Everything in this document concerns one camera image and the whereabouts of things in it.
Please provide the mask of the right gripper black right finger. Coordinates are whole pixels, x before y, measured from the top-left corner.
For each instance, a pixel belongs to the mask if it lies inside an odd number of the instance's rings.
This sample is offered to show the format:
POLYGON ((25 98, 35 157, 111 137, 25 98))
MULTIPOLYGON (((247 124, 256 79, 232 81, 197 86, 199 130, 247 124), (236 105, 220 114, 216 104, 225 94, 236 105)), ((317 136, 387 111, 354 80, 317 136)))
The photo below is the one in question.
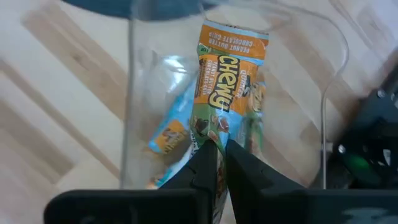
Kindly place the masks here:
POLYGON ((229 140, 227 184, 237 223, 305 223, 304 187, 229 140))

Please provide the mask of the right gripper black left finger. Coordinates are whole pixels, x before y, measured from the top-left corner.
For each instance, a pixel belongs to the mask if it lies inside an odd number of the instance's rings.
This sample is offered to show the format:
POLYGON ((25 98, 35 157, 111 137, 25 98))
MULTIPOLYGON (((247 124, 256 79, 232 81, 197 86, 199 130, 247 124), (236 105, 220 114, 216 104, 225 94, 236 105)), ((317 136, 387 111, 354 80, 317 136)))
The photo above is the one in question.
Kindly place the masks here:
POLYGON ((212 223, 218 149, 207 140, 196 154, 163 186, 171 191, 158 215, 162 224, 212 223))

